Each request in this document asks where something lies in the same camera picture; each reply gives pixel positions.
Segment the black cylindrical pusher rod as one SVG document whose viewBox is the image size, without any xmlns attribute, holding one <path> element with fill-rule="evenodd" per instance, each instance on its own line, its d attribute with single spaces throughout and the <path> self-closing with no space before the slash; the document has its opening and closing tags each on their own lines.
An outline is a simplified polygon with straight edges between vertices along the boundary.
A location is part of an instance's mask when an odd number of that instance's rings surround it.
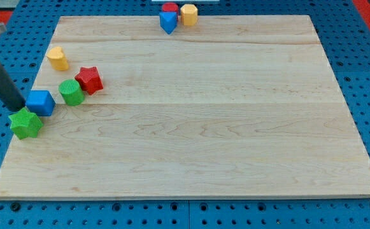
<svg viewBox="0 0 370 229">
<path fill-rule="evenodd" d="M 17 112 L 25 107 L 25 98 L 16 87 L 10 75 L 0 63 L 0 100 L 6 108 Z"/>
</svg>

